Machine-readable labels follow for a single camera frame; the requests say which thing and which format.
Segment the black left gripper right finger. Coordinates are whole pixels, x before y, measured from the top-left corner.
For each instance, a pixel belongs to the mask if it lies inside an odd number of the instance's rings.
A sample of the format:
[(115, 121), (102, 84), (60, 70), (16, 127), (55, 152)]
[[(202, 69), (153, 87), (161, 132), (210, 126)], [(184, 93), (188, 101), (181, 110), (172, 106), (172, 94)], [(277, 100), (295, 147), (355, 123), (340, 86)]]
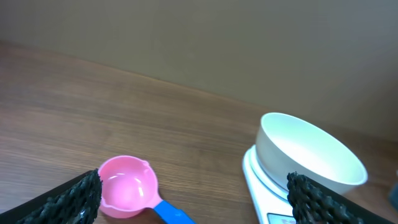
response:
[(305, 175), (292, 172), (287, 180), (287, 200), (297, 223), (392, 224)]

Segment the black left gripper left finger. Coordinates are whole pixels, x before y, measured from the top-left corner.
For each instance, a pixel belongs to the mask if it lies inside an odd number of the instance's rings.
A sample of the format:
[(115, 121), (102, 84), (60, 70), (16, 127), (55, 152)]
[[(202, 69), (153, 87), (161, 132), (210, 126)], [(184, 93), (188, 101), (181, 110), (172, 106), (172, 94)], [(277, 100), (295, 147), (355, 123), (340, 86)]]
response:
[(92, 224), (101, 203), (98, 169), (1, 214), (1, 224)]

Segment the pink scoop blue handle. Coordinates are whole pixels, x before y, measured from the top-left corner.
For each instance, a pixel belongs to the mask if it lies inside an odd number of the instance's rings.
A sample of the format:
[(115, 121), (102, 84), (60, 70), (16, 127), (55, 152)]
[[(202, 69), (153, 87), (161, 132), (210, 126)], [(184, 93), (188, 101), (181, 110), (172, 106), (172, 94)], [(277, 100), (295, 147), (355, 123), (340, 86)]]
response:
[(98, 169), (103, 183), (99, 209), (113, 218), (131, 218), (151, 208), (168, 224), (194, 224), (181, 209), (162, 199), (150, 164), (133, 156), (116, 156)]

